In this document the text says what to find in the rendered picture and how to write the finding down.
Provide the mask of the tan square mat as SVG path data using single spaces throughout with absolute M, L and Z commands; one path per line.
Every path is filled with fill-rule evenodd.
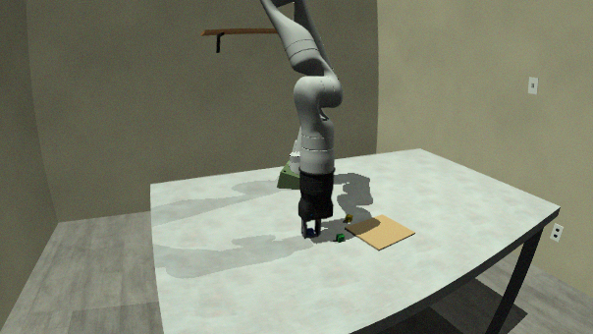
M 378 251 L 415 234 L 383 214 L 350 225 L 345 229 Z

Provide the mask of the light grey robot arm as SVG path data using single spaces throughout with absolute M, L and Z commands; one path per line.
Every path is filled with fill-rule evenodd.
M 311 150 L 331 149 L 334 147 L 334 124 L 322 108 L 338 107 L 343 101 L 344 92 L 306 2 L 260 2 L 283 42 L 292 68 L 310 76 L 299 79 L 294 88 L 300 128 L 293 152 L 301 151 L 301 147 Z M 295 14 L 294 19 L 290 20 L 277 8 L 292 2 L 295 2 Z

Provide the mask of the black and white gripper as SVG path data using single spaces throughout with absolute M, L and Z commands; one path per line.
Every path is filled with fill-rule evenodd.
M 301 234 L 306 238 L 306 222 L 315 220 L 314 232 L 321 235 L 321 219 L 333 216 L 334 204 L 331 197 L 336 170 L 334 147 L 327 150 L 301 147 L 301 151 L 290 154 L 290 161 L 299 163 L 301 198 L 298 203 L 298 215 L 301 218 Z

